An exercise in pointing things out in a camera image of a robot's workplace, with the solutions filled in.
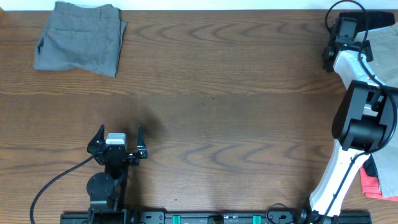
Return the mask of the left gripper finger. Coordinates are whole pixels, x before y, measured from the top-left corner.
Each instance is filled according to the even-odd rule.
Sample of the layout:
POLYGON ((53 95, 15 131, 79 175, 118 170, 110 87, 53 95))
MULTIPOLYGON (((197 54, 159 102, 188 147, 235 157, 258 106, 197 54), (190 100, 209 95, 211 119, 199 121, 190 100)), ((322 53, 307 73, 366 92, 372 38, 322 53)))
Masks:
POLYGON ((104 125, 102 124, 97 133, 88 143, 87 152, 96 153, 103 143, 104 143, 104 125))
POLYGON ((138 126, 138 130, 137 130, 137 151, 138 151, 140 159, 147 159, 148 153, 147 153, 147 148, 146 148, 146 144, 144 141, 144 134, 143 134, 141 126, 138 126))

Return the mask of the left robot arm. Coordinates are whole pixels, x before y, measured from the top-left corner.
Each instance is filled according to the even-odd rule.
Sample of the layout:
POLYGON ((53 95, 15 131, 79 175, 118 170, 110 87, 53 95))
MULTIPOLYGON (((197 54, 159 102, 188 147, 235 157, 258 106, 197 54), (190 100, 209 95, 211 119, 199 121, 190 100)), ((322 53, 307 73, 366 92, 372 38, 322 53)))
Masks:
POLYGON ((148 156, 142 128, 137 130, 137 151, 127 152, 124 133, 104 135, 104 126, 88 143, 87 152, 104 171, 93 175, 86 191, 90 196, 89 223, 139 223, 137 212, 124 204, 129 168, 148 156))

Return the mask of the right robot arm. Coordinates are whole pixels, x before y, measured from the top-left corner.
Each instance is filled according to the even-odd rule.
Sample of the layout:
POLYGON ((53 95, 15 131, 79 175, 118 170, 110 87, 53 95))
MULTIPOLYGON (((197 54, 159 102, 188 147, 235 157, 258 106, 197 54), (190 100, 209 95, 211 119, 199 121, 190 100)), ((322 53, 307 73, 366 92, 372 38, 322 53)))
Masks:
POLYGON ((342 212, 343 199, 359 168, 392 141, 397 127, 397 89, 385 86, 370 69, 368 40, 355 33, 332 34, 323 58, 327 71, 341 77, 347 92, 335 115, 331 159, 309 207, 292 223, 370 223, 368 212, 342 212))

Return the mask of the black folded garment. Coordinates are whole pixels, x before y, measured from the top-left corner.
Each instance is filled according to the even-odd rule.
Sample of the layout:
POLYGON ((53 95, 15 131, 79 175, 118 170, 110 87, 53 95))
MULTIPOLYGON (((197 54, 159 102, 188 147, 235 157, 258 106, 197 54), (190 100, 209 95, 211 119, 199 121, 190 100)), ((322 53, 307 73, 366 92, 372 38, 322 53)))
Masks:
MULTIPOLYGON (((383 11, 368 12, 369 23, 368 29, 379 29, 392 26, 396 23, 393 13, 383 11)), ((339 17, 349 17, 357 20, 357 31, 364 32, 366 30, 366 18, 362 12, 341 12, 339 17)))

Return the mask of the folded grey shorts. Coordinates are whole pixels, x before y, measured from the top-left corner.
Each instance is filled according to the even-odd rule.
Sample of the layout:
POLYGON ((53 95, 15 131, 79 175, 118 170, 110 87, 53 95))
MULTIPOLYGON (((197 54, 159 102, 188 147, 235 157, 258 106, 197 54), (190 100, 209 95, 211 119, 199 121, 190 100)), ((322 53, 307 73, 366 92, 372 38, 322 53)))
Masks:
POLYGON ((57 1, 35 47, 34 69, 80 68, 114 78, 126 27, 112 4, 81 7, 57 1))

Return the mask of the red folded garment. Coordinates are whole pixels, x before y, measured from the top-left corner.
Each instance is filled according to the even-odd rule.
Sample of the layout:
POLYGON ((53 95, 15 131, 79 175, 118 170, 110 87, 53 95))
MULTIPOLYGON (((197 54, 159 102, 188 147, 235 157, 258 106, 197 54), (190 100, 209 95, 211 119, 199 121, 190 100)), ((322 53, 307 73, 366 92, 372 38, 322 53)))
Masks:
POLYGON ((397 202, 397 196, 384 198, 377 177, 368 176, 363 167, 360 168, 361 189, 366 198, 376 198, 397 202))

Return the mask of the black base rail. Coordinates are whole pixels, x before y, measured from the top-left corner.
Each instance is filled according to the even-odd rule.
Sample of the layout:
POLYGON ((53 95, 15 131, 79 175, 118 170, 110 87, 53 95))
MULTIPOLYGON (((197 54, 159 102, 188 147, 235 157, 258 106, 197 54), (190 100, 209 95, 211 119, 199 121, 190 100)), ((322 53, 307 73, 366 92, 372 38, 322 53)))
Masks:
POLYGON ((368 212, 343 212, 335 218, 313 218, 306 221, 303 215, 283 210, 271 210, 268 213, 87 213, 63 214, 60 223, 127 223, 127 224, 266 224, 266 223, 337 223, 372 224, 368 212))

